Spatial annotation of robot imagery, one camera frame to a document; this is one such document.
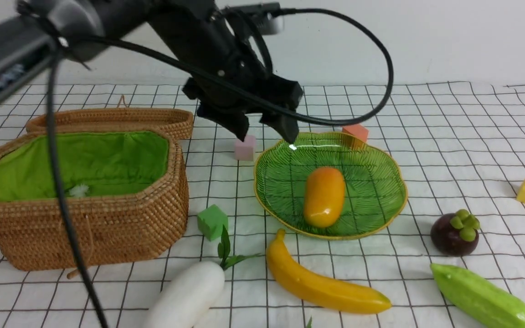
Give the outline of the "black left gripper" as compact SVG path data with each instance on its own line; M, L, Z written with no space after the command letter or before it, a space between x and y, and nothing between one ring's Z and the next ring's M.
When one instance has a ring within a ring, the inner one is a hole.
M151 13L149 24L179 61L271 104L292 111L299 106L302 87L273 73L261 32L246 14L225 12L213 0L165 0ZM245 141L250 123L240 110L200 104L196 115ZM299 135L298 121L282 114L264 113L260 123L274 129L286 143L294 143Z

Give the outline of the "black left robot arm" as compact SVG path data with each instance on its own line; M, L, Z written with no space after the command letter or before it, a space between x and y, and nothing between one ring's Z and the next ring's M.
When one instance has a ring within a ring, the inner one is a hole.
M17 16L0 23L0 104L47 69L59 39L122 39L148 23L177 60L296 112L300 84L261 64L248 42L261 34L251 19L279 4L220 10L214 0L19 0Z

